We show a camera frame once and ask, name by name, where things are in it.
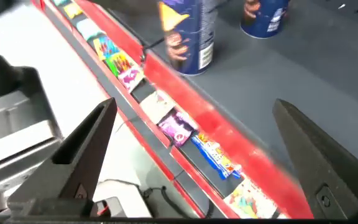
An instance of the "snack package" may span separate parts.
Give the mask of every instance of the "snack package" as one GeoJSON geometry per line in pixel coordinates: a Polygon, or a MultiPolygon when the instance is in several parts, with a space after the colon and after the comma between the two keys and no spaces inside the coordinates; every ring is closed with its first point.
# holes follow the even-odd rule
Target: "snack package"
{"type": "Polygon", "coordinates": [[[65,6],[63,8],[63,10],[66,12],[67,16],[72,19],[78,15],[80,15],[82,13],[82,9],[77,5],[75,4],[74,2],[73,3],[70,3],[68,4],[67,6],[65,6]]]}
{"type": "Polygon", "coordinates": [[[274,202],[247,177],[224,201],[240,218],[271,218],[277,209],[274,202]]]}
{"type": "Polygon", "coordinates": [[[143,71],[138,65],[134,65],[132,68],[118,75],[118,79],[125,86],[129,93],[134,90],[134,88],[143,80],[143,78],[143,71]]]}
{"type": "Polygon", "coordinates": [[[198,130],[198,125],[197,125],[196,122],[189,116],[188,113],[178,111],[178,112],[176,113],[176,117],[177,117],[178,119],[180,119],[181,121],[184,121],[184,122],[188,123],[194,130],[198,130]]]}
{"type": "Polygon", "coordinates": [[[84,19],[83,21],[78,22],[77,29],[86,41],[98,34],[104,33],[91,19],[84,19]]]}
{"type": "Polygon", "coordinates": [[[53,3],[55,3],[56,6],[59,6],[65,2],[67,2],[68,0],[53,0],[53,3]]]}
{"type": "Polygon", "coordinates": [[[158,124],[175,106],[175,102],[163,91],[157,90],[140,102],[140,107],[154,124],[158,124]]]}
{"type": "Polygon", "coordinates": [[[173,139],[176,146],[182,146],[190,137],[193,130],[188,130],[185,124],[180,124],[174,115],[170,115],[158,125],[162,132],[173,139]]]}
{"type": "Polygon", "coordinates": [[[105,60],[119,52],[118,47],[109,37],[100,37],[93,40],[94,48],[100,60],[105,60]]]}
{"type": "Polygon", "coordinates": [[[112,73],[118,77],[119,74],[130,69],[135,63],[124,53],[118,52],[106,59],[112,73]]]}
{"type": "Polygon", "coordinates": [[[240,178],[241,166],[235,166],[226,156],[223,155],[219,143],[209,140],[204,134],[193,136],[191,141],[200,150],[209,164],[219,172],[222,180],[227,179],[230,174],[240,178]]]}

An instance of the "blue candy wrapper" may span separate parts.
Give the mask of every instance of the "blue candy wrapper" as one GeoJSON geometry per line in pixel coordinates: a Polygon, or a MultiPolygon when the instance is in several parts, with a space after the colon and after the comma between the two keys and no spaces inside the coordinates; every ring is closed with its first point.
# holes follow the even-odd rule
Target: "blue candy wrapper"
{"type": "Polygon", "coordinates": [[[237,179],[241,178],[241,166],[234,165],[220,150],[220,145],[210,141],[204,134],[199,134],[191,138],[192,143],[200,150],[209,164],[218,171],[222,180],[226,180],[230,174],[237,179]]]}
{"type": "Polygon", "coordinates": [[[53,0],[53,3],[55,3],[56,6],[59,6],[65,2],[67,2],[68,0],[53,0]]]}
{"type": "Polygon", "coordinates": [[[83,21],[78,22],[77,29],[86,41],[98,34],[104,33],[91,19],[84,19],[83,21]]]}

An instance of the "gray surface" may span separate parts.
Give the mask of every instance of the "gray surface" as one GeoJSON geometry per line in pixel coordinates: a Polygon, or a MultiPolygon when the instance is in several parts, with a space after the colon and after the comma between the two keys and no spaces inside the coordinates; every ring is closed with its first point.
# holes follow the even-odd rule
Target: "gray surface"
{"type": "Polygon", "coordinates": [[[136,102],[140,103],[154,91],[155,88],[150,85],[147,80],[143,80],[134,91],[132,91],[131,95],[136,99],[136,102]]]}
{"type": "Polygon", "coordinates": [[[0,139],[44,120],[50,120],[54,135],[60,138],[55,116],[50,108],[37,71],[15,67],[20,87],[0,96],[0,139]]]}
{"type": "MultiPolygon", "coordinates": [[[[194,182],[194,180],[191,179],[186,172],[183,172],[176,177],[176,180],[186,190],[191,199],[199,206],[204,215],[207,214],[209,208],[209,198],[198,187],[196,182],[194,182]]],[[[214,206],[211,218],[225,218],[225,216],[217,207],[214,206]]]]}
{"type": "MultiPolygon", "coordinates": [[[[284,30],[266,40],[239,29],[240,1],[222,8],[213,64],[188,81],[293,174],[272,115],[276,98],[293,103],[358,158],[358,22],[314,1],[292,3],[284,30]]],[[[166,58],[163,46],[154,50],[166,58]]]]}
{"type": "Polygon", "coordinates": [[[157,0],[96,0],[143,44],[163,38],[157,0]]]}
{"type": "Polygon", "coordinates": [[[197,167],[209,183],[221,194],[222,197],[227,197],[234,189],[242,182],[243,179],[235,179],[230,175],[226,180],[222,180],[218,171],[212,169],[209,162],[200,153],[200,150],[189,139],[180,147],[181,152],[187,159],[197,167]]]}
{"type": "Polygon", "coordinates": [[[169,154],[168,149],[157,139],[154,133],[146,126],[146,124],[136,118],[136,112],[122,97],[122,95],[116,90],[116,87],[108,80],[103,71],[96,65],[93,59],[86,53],[85,49],[74,38],[69,30],[56,18],[56,16],[48,9],[45,10],[48,17],[53,21],[58,30],[63,34],[66,40],[73,46],[77,54],[86,62],[91,71],[97,76],[98,81],[103,85],[107,93],[116,99],[117,105],[128,119],[132,119],[131,123],[135,126],[138,132],[142,133],[142,136],[149,144],[149,146],[156,152],[163,163],[168,167],[174,176],[180,174],[183,169],[169,154]]]}

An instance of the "white surface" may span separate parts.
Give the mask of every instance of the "white surface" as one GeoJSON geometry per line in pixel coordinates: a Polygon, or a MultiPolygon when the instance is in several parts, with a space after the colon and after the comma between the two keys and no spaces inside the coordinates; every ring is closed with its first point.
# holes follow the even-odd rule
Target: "white surface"
{"type": "Polygon", "coordinates": [[[98,202],[112,197],[118,198],[126,217],[152,217],[136,186],[107,180],[98,184],[93,195],[93,201],[98,202]]]}
{"type": "MultiPolygon", "coordinates": [[[[38,70],[65,137],[98,103],[106,99],[79,56],[34,7],[19,6],[0,16],[0,54],[11,65],[38,70]]],[[[117,115],[112,133],[122,123],[117,115]]],[[[139,147],[139,143],[124,125],[111,136],[100,181],[119,179],[140,184],[129,156],[122,153],[130,147],[139,147]]],[[[109,194],[110,190],[106,189],[106,195],[109,194]]]]}
{"type": "Polygon", "coordinates": [[[49,121],[41,121],[0,139],[0,160],[53,137],[49,121]]]}

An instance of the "white label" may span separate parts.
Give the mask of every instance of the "white label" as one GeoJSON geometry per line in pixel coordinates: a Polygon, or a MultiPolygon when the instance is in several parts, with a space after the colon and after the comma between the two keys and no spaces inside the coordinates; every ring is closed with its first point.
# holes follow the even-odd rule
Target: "white label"
{"type": "Polygon", "coordinates": [[[82,184],[78,186],[77,192],[75,193],[74,198],[87,198],[88,194],[86,193],[86,190],[82,184]]]}
{"type": "Polygon", "coordinates": [[[212,52],[213,52],[214,44],[210,44],[203,50],[200,50],[200,69],[204,68],[205,66],[209,65],[212,62],[212,52]]]}
{"type": "Polygon", "coordinates": [[[283,14],[282,8],[276,10],[271,20],[271,23],[268,25],[267,32],[273,32],[278,29],[282,14],[283,14]]]}

